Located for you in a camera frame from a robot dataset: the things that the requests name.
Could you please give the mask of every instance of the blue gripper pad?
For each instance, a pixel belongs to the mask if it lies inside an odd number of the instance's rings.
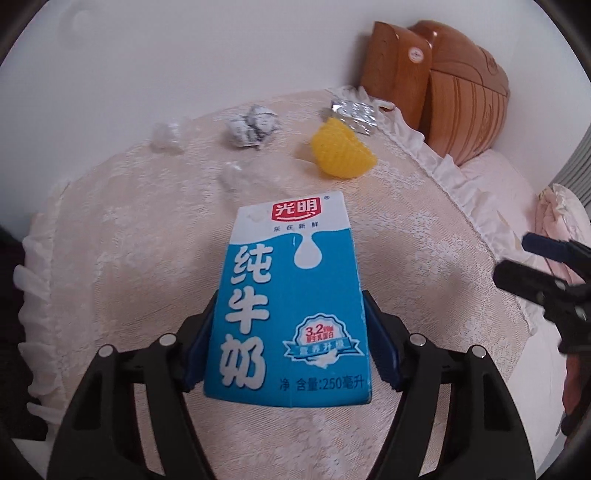
[[[365,295],[363,295],[363,303],[365,322],[368,327],[369,351],[378,369],[379,377],[397,390],[402,383],[400,355],[382,325],[382,312],[377,312]]]
[[[526,233],[521,241],[526,252],[549,258],[555,262],[568,263],[571,260],[568,242],[552,240],[536,233]]]
[[[189,392],[195,385],[201,383],[205,377],[207,365],[207,351],[209,349],[209,338],[212,334],[213,309],[207,313],[203,326],[195,336],[194,342],[189,346],[184,358],[183,390]]]

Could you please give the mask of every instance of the silver foil wrapper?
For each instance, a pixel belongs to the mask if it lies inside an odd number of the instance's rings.
[[[378,126],[375,109],[367,103],[333,100],[330,110],[334,118],[341,120],[357,133],[371,135]]]

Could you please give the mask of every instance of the white ruffled trim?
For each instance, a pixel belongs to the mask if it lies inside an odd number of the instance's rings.
[[[456,204],[470,221],[474,230],[491,250],[496,261],[508,258],[531,267],[535,264],[535,255],[525,252],[511,228],[501,221],[496,208],[496,199],[492,193],[483,192],[475,180],[468,180],[455,165],[451,156],[441,158],[425,142],[424,135],[410,128],[401,111],[389,102],[368,96],[363,87],[356,90],[345,86],[329,90],[333,95],[344,100],[363,102],[373,105],[376,110],[378,129],[397,144],[429,175]],[[390,108],[383,113],[379,107]],[[534,303],[516,297],[525,321],[533,335],[543,321],[542,308]]]
[[[22,241],[26,267],[17,265],[13,276],[15,286],[25,294],[18,318],[27,340],[18,349],[33,372],[29,393],[41,401],[41,405],[27,404],[27,409],[49,424],[50,436],[55,435],[67,407],[55,347],[59,333],[50,314],[53,240],[66,187],[56,188],[47,213],[34,218],[29,235]]]

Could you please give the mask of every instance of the milk carton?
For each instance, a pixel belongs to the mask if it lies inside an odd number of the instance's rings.
[[[370,401],[365,314],[341,192],[238,210],[204,390],[277,407]]]

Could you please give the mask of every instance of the black robotic claw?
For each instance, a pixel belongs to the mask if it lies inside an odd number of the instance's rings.
[[[511,260],[495,267],[495,285],[544,308],[544,318],[556,324],[561,353],[591,351],[591,284],[568,285],[535,268]]]
[[[519,415],[486,350],[440,349],[381,312],[367,291],[363,298],[379,373],[402,391],[369,479],[419,478],[442,383],[452,384],[443,450],[437,469],[421,478],[534,479]],[[148,348],[99,349],[64,417],[48,480],[215,480],[182,395],[203,379],[215,300],[214,295],[202,314],[187,318],[176,335],[162,335]],[[146,385],[164,476],[145,465],[134,383]]]

